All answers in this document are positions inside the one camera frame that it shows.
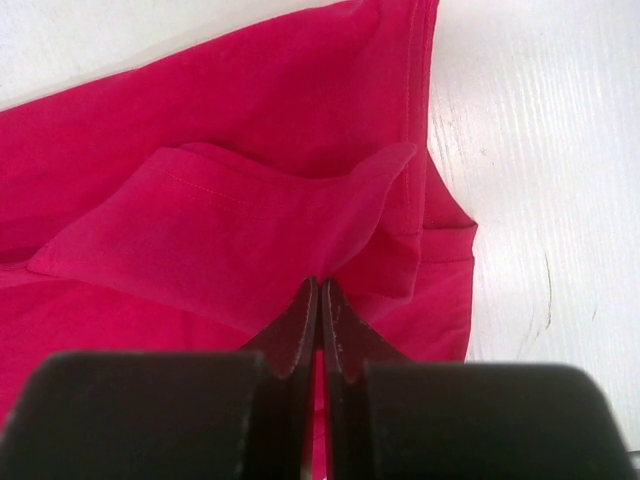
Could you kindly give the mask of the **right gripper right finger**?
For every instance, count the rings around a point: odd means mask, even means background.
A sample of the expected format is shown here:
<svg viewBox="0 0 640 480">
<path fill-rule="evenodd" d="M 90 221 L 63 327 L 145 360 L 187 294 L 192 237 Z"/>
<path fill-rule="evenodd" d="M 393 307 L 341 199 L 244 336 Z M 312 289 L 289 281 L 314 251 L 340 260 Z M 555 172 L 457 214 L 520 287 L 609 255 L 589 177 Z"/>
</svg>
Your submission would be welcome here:
<svg viewBox="0 0 640 480">
<path fill-rule="evenodd" d="M 322 287 L 331 479 L 627 479 L 631 459 L 584 372 L 416 363 Z"/>
</svg>

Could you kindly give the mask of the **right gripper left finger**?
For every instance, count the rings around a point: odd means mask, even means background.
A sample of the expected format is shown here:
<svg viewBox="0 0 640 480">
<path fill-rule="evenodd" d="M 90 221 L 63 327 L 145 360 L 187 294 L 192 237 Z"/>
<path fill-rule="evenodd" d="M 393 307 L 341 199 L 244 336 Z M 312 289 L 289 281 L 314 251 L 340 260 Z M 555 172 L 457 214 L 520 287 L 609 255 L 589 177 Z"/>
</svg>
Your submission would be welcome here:
<svg viewBox="0 0 640 480">
<path fill-rule="evenodd" d="M 73 352 L 29 379 L 5 479 L 307 479 L 319 286 L 230 353 Z"/>
</svg>

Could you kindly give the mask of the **crimson red t-shirt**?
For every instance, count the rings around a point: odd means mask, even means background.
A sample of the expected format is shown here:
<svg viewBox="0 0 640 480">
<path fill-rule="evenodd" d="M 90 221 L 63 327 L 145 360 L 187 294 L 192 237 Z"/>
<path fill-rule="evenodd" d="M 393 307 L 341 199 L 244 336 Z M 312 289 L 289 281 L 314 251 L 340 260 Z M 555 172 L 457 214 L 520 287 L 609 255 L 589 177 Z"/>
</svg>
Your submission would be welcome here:
<svg viewBox="0 0 640 480">
<path fill-rule="evenodd" d="M 477 226 L 426 147 L 437 11 L 302 10 L 4 112 L 1 438 L 50 357 L 235 352 L 308 278 L 310 477 L 325 282 L 411 361 L 462 361 Z"/>
</svg>

